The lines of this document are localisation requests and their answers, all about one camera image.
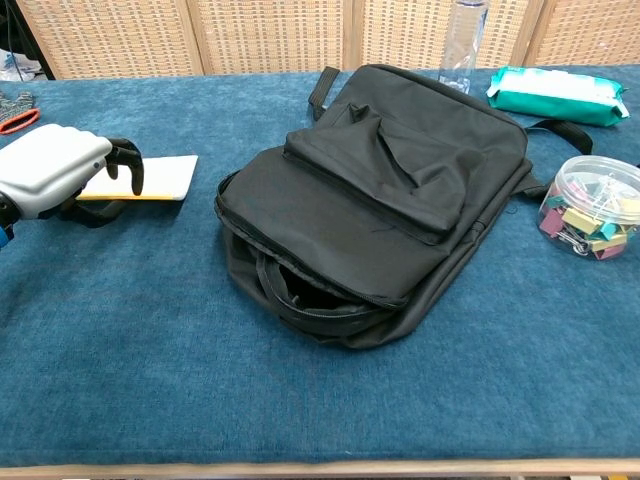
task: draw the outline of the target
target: woven screen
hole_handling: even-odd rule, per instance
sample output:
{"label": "woven screen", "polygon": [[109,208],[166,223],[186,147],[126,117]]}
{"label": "woven screen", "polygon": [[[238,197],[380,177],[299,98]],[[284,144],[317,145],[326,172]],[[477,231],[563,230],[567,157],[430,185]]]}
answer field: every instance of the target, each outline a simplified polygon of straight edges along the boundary
{"label": "woven screen", "polygon": [[640,2],[560,0],[551,15],[536,65],[640,62]]}
{"label": "woven screen", "polygon": [[342,66],[342,0],[193,0],[206,73]]}
{"label": "woven screen", "polygon": [[18,5],[56,78],[202,73],[186,4],[178,0],[18,0]]}
{"label": "woven screen", "polygon": [[[478,66],[509,63],[527,0],[494,0],[478,53]],[[363,63],[437,68],[444,53],[450,1],[365,0]]]}

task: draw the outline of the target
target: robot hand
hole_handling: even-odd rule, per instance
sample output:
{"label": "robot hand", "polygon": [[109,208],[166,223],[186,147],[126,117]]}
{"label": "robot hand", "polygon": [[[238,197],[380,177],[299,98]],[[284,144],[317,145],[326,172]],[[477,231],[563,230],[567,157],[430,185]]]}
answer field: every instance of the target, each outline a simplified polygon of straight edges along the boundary
{"label": "robot hand", "polygon": [[128,140],[49,124],[4,147],[0,150],[0,248],[13,238],[13,224],[20,219],[59,214],[89,227],[113,220],[123,202],[111,202],[95,211],[80,205],[76,197],[103,168],[116,179],[118,165],[129,167],[131,190],[140,195],[142,156]]}

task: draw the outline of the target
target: backpack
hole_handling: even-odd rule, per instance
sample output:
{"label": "backpack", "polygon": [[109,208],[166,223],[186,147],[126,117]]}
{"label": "backpack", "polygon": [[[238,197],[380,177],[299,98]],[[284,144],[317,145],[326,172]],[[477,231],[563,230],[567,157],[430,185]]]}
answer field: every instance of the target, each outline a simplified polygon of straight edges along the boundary
{"label": "backpack", "polygon": [[[288,133],[218,185],[228,271],[287,326],[371,348],[403,337],[469,261],[515,193],[546,187],[507,115],[388,65],[356,70],[313,128]],[[583,153],[573,124],[544,120]]]}

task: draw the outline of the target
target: wet wipes package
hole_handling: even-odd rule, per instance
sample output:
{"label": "wet wipes package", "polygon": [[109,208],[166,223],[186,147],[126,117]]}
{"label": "wet wipes package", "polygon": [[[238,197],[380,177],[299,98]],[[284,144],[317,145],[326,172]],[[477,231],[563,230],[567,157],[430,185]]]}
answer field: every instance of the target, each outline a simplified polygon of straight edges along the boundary
{"label": "wet wipes package", "polygon": [[608,127],[629,117],[624,88],[605,78],[562,70],[503,67],[491,77],[489,105],[541,117]]}

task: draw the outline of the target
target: table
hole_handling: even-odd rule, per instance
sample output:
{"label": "table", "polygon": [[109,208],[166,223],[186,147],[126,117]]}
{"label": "table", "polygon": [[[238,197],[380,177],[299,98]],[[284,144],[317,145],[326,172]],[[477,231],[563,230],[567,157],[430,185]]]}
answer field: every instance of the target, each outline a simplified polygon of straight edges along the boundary
{"label": "table", "polygon": [[[571,70],[629,87],[630,119],[585,129],[594,153],[639,163],[640,66]],[[216,186],[312,124],[316,79],[0,84],[34,93],[38,125],[199,155],[181,204],[131,204],[95,230],[16,225],[0,254],[0,476],[640,472],[638,248],[568,255],[514,198],[420,327],[362,352],[292,333],[230,281]],[[531,134],[544,180],[575,154]]]}

